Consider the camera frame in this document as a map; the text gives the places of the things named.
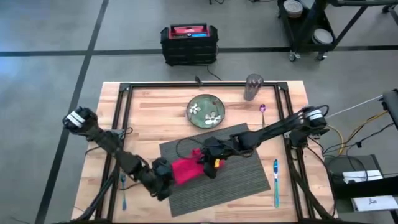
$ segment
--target red napkin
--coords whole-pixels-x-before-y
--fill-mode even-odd
[[[191,157],[189,159],[178,159],[172,163],[172,170],[174,174],[174,181],[176,185],[183,185],[187,181],[194,179],[200,175],[205,174],[203,172],[203,164],[199,164],[197,161],[201,158],[200,149],[193,149]],[[224,160],[220,161],[220,166],[224,164]]]

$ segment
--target gray floor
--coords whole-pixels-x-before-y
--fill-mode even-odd
[[[86,50],[101,6],[86,1],[0,1],[0,51]],[[159,32],[171,23],[207,22],[219,30],[220,47],[288,46],[275,2],[252,4],[226,0],[110,0],[96,50],[159,49]],[[337,33],[358,10],[326,10]],[[395,45],[398,27],[380,7],[369,8],[340,45]],[[328,104],[330,113],[358,104],[398,86],[397,51],[331,52],[322,63],[305,55],[291,63],[286,53],[219,54],[210,69],[223,80],[243,80],[250,73],[266,80],[304,80],[310,103]],[[11,217],[34,222],[55,155],[61,119],[68,111],[82,56],[0,57],[1,223]],[[104,81],[213,80],[203,67],[169,67],[161,55],[95,56],[91,59],[79,105],[96,108]],[[330,118],[345,136],[379,113],[373,101]],[[358,139],[391,122],[388,116],[370,124]],[[397,172],[397,130],[390,128],[364,143],[355,154],[376,154],[385,173]],[[334,133],[322,143],[338,142]],[[83,166],[86,143],[71,136],[50,204],[47,223],[68,220]],[[340,214],[344,220],[392,223],[386,212]]]

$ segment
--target metal cart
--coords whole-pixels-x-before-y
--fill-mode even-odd
[[[284,8],[285,0],[277,0],[278,18],[282,19],[290,44],[289,60],[296,61],[302,52],[318,52],[315,60],[322,61],[327,58],[327,53],[336,48],[343,37],[351,29],[368,6],[394,5],[398,0],[315,0],[311,9],[304,9],[299,18],[289,18]],[[325,14],[328,4],[333,6],[361,6],[354,17],[348,22],[338,37],[335,36],[329,20]],[[322,28],[331,33],[333,42],[331,44],[315,44],[312,35],[315,29]]]

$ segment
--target wooden tabletop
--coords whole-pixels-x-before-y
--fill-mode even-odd
[[[293,110],[296,112],[308,104],[304,84],[301,81],[289,81],[287,83]],[[118,82],[105,82],[103,84],[96,110],[99,126],[103,129],[111,128],[118,90]],[[226,117],[215,129],[227,128],[241,123],[247,123],[251,130],[260,129],[262,119],[259,105],[262,103],[267,106],[264,114],[266,124],[279,121],[273,88],[261,88],[252,101],[243,99],[243,90],[244,87],[135,88],[129,115],[129,126],[134,129],[134,132],[126,136],[124,150],[138,154],[145,160],[152,162],[160,157],[159,144],[209,131],[194,127],[185,117],[187,103],[194,96],[204,93],[217,96],[226,107]],[[121,127],[123,118],[123,107],[121,111],[119,127]],[[310,142],[310,147],[319,156],[321,155],[320,148],[316,144]],[[282,137],[279,136],[263,142],[257,151],[272,187],[271,190],[172,218],[168,199],[159,202],[156,198],[152,198],[143,186],[137,185],[125,191],[126,211],[122,210],[123,192],[118,192],[113,221],[149,223],[297,221]],[[81,210],[85,210],[98,193],[105,157],[106,153],[101,149],[91,151],[86,156],[72,218],[81,215]],[[275,158],[279,160],[279,208],[274,207],[272,164]],[[326,210],[331,212],[333,210],[333,197],[323,165],[308,150],[304,153],[304,161],[311,191]],[[132,181],[127,179],[126,185],[128,186],[131,183]],[[104,213],[107,212],[108,200],[109,197],[105,200]],[[303,197],[302,207],[305,216],[307,216]]]

